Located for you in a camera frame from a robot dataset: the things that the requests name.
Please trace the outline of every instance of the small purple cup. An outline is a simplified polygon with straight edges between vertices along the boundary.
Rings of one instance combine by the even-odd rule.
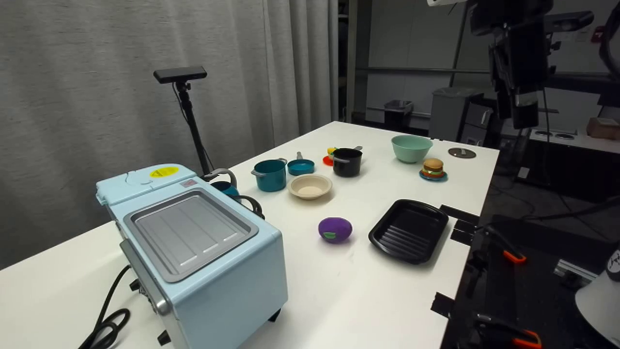
[[[351,236],[353,224],[344,217],[326,217],[319,224],[319,232],[330,244],[342,244]]]

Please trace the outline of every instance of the beige bowl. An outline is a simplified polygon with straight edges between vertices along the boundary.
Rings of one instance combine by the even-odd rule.
[[[320,174],[301,174],[291,180],[289,191],[301,199],[317,199],[332,191],[332,182]]]

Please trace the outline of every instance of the light green bowl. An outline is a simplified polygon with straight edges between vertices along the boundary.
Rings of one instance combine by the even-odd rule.
[[[402,162],[423,162],[433,141],[419,135],[396,135],[392,137],[392,147]]]

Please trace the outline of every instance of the food item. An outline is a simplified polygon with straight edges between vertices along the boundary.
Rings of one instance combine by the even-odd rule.
[[[443,178],[443,176],[446,176],[444,160],[435,158],[435,157],[425,158],[425,166],[423,166],[421,174],[425,178]]]

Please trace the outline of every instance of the white table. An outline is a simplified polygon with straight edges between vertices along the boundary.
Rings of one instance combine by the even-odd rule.
[[[474,147],[475,158],[456,158],[435,141],[448,182],[427,182],[421,164],[398,162],[390,137],[396,131],[332,122],[303,137],[233,166],[243,193],[264,205],[268,221],[284,230],[289,302],[276,323],[266,323],[245,349],[400,349],[441,347],[448,319],[431,310],[437,292],[454,296],[470,246],[444,238],[433,265],[410,265],[381,254],[369,240],[371,228],[402,197],[448,203],[479,215],[487,197],[499,151]],[[357,178],[340,178],[322,157],[330,145],[363,145],[365,164]],[[317,172],[334,180],[332,199],[301,201],[286,190],[264,193],[251,174],[262,158],[297,151],[317,160]],[[326,244],[317,232],[324,217],[348,217],[355,230],[350,244]],[[129,263],[113,222],[0,271],[3,347],[78,347],[90,333],[103,298]],[[148,300],[121,283],[111,310],[129,306],[131,323],[121,333],[129,349],[154,349],[165,329]]]

